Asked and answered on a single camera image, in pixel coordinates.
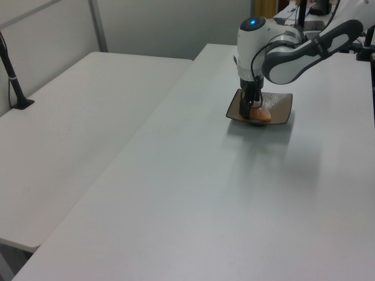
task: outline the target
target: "wall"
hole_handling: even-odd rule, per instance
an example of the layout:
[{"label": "wall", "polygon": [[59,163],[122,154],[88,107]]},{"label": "wall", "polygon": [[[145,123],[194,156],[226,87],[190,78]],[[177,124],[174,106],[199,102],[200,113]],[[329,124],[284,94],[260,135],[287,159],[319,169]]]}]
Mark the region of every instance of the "wall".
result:
[{"label": "wall", "polygon": [[277,0],[256,0],[255,15],[272,19],[277,14]]},{"label": "wall", "polygon": [[[88,0],[61,0],[1,32],[26,96],[98,51]],[[7,91],[8,76],[1,64],[0,116],[9,110]]]},{"label": "wall", "polygon": [[250,0],[94,0],[108,51],[194,59],[207,43],[237,44]]},{"label": "wall", "polygon": [[0,29],[53,5],[59,0],[0,0]]}]

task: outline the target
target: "robotic arm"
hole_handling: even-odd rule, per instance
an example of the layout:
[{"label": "robotic arm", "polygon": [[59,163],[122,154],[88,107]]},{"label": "robotic arm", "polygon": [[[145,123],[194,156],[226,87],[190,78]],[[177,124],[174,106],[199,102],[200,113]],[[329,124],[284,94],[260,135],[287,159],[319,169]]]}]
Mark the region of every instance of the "robotic arm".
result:
[{"label": "robotic arm", "polygon": [[260,100],[264,77],[275,84],[291,83],[375,24],[375,0],[341,0],[338,5],[329,26],[304,44],[297,29],[263,17],[241,24],[237,69],[243,90],[240,114],[245,119],[249,119],[254,101]]}]

